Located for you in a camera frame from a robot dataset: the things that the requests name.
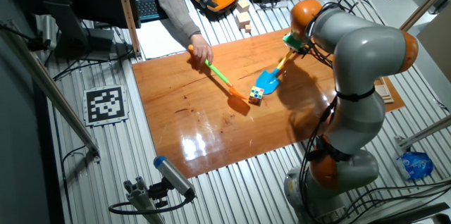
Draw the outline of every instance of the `wooden table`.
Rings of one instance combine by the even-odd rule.
[[[213,46],[214,64],[248,95],[260,73],[288,52],[287,32]],[[332,70],[311,56],[289,61],[261,106],[231,96],[217,75],[193,70],[191,62],[185,53],[133,65],[156,152],[189,178],[308,138],[333,99]],[[404,106],[387,83],[395,100],[387,111]]]

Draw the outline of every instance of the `gray sleeve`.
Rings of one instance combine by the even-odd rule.
[[[183,0],[159,0],[159,3],[177,30],[184,32],[187,37],[200,34],[200,29],[192,21]]]

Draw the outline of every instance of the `keyboard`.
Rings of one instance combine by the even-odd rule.
[[[142,23],[167,19],[166,13],[158,5],[157,0],[138,0],[136,1],[138,7],[138,17]]]

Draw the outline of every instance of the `blue shovel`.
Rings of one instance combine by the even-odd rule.
[[[290,50],[287,55],[282,59],[282,61],[277,65],[276,69],[272,73],[267,70],[263,71],[260,76],[257,78],[257,82],[255,83],[256,87],[262,88],[263,94],[270,94],[276,90],[276,87],[279,85],[280,81],[277,79],[277,74],[280,69],[285,65],[285,63],[290,58],[291,54],[293,54],[293,50]]]

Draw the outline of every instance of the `toy shovel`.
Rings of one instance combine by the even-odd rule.
[[[194,51],[194,47],[193,47],[191,44],[188,46],[188,49],[191,51],[191,53]],[[216,68],[216,66],[210,65],[210,62],[209,62],[208,59],[205,60],[205,64],[206,64],[212,71],[214,71],[214,73],[217,74],[217,76],[219,76],[220,79],[221,79],[222,81],[224,81],[224,82],[227,84],[227,86],[228,86],[228,91],[229,91],[231,94],[233,94],[234,96],[239,97],[239,98],[241,98],[241,99],[248,100],[247,97],[243,96],[241,93],[239,93],[239,92],[233,87],[232,83],[230,83],[230,82],[228,81],[228,78],[226,78],[226,77],[224,76],[224,74],[222,74],[222,73],[218,70],[218,68]]]
[[[279,85],[280,81],[277,79],[277,74],[280,69],[285,65],[285,63],[290,58],[291,54],[293,54],[293,50],[290,50],[287,55],[282,59],[282,61],[277,65],[276,69],[273,70],[272,73],[265,70],[260,74],[257,78],[257,82],[255,85],[264,89],[263,94],[270,94],[276,90],[276,87]]]

